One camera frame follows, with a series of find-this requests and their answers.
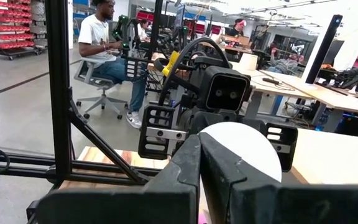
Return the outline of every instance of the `concrete floor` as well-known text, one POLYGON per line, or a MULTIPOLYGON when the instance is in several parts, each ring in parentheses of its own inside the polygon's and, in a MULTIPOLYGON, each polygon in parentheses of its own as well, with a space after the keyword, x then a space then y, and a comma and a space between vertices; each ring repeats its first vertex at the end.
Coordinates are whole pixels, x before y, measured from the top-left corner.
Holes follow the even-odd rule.
MULTIPOLYGON (((70 51, 70 61, 80 58, 77 50, 70 51)), ((74 99, 99 96, 92 86, 73 80, 79 64, 70 66, 74 99)), ((0 90, 48 72, 48 55, 28 56, 8 61, 0 56, 0 90)), ((131 84, 125 83, 111 97, 129 100, 131 84)), ((154 100, 150 94, 146 100, 154 100)), ((268 112, 273 97, 264 97, 261 111, 268 112)), ((113 148, 136 151, 139 131, 130 127, 126 120, 117 120, 111 110, 95 109, 90 112, 89 124, 113 148)), ((282 122, 264 117, 266 121, 282 122)), ((0 148, 9 152, 53 156, 52 116, 48 75, 0 93, 0 148)), ((92 144, 73 127, 72 140, 78 156, 85 146, 92 144)), ((284 182, 295 182, 285 175, 284 182)), ((25 209, 33 200, 45 195, 51 184, 43 179, 0 176, 0 224, 26 223, 25 209)))

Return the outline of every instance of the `office chair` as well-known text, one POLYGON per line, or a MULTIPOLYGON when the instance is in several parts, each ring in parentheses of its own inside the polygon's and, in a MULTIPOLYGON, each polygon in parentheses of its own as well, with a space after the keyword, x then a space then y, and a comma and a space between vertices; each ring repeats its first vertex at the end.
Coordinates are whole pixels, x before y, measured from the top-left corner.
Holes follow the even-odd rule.
POLYGON ((117 119, 122 119, 121 111, 117 108, 116 105, 124 104, 124 107, 128 108, 128 102, 106 96, 106 91, 118 84, 114 84, 111 80, 92 76, 94 66, 97 63, 104 63, 104 62, 103 61, 100 62, 99 60, 90 59, 90 58, 82 58, 80 67, 75 73, 74 79, 98 87, 98 90, 102 90, 102 95, 99 97, 77 99, 76 105, 81 106, 82 101, 94 102, 92 106, 90 106, 88 109, 85 110, 84 118, 86 119, 90 117, 88 112, 93 110, 99 105, 101 105, 102 110, 104 110, 105 106, 110 107, 112 110, 114 110, 117 113, 117 119))

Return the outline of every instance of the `robot workstation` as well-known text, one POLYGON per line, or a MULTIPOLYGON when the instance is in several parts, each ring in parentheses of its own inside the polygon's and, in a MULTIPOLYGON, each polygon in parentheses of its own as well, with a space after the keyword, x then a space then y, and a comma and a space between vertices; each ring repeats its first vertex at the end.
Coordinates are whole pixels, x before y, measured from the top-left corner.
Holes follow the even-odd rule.
MULTIPOLYGON (((155 17, 162 4, 155 2, 155 17)), ((121 16, 111 32, 123 43, 120 54, 128 75, 142 78, 150 63, 165 75, 158 101, 145 108, 138 153, 167 165, 130 165, 87 124, 73 101, 67 0, 46 1, 45 8, 55 158, 0 150, 0 175, 54 183, 27 209, 29 223, 358 223, 358 185, 281 183, 282 172, 292 167, 298 130, 239 114, 253 90, 251 77, 231 69, 214 41, 187 39, 186 27, 160 34, 155 21, 150 43, 144 45, 136 19, 121 16), (202 42, 218 57, 198 51, 202 42), (169 59, 153 59, 155 52, 169 59), (179 89, 184 90, 179 99, 166 104, 171 90, 179 89), (113 164, 73 158, 71 124, 113 164), (60 189, 64 181, 111 187, 60 189), (200 216, 201 194, 208 221, 200 216)))

